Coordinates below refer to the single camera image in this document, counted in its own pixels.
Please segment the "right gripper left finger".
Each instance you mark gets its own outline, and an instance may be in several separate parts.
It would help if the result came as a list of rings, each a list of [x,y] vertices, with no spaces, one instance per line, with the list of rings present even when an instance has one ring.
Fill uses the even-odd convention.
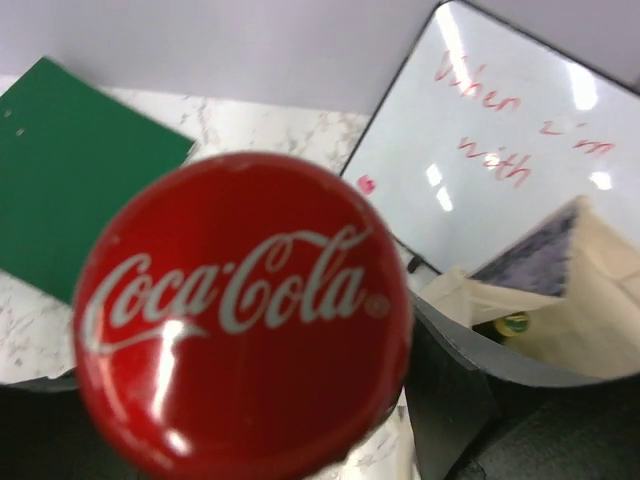
[[[75,371],[1,387],[3,479],[143,479],[110,447],[80,397]]]

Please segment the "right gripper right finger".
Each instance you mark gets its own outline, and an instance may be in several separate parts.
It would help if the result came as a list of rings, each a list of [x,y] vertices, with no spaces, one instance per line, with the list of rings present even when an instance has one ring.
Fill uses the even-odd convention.
[[[422,478],[638,478],[638,375],[550,367],[411,300],[405,395]]]

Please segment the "beige canvas bag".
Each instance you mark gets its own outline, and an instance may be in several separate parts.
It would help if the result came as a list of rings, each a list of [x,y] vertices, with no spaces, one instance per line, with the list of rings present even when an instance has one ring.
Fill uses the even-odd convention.
[[[453,267],[419,296],[470,330],[528,313],[529,328],[501,344],[542,363],[599,379],[639,371],[639,249],[584,196],[475,274]]]

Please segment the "dark cola bottle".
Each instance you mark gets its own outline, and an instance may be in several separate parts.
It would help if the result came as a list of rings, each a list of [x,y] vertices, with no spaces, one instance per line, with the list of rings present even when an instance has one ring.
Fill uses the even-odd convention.
[[[334,173],[238,152],[133,197],[73,299],[98,431],[155,479],[301,479],[390,414],[413,313],[384,221]]]

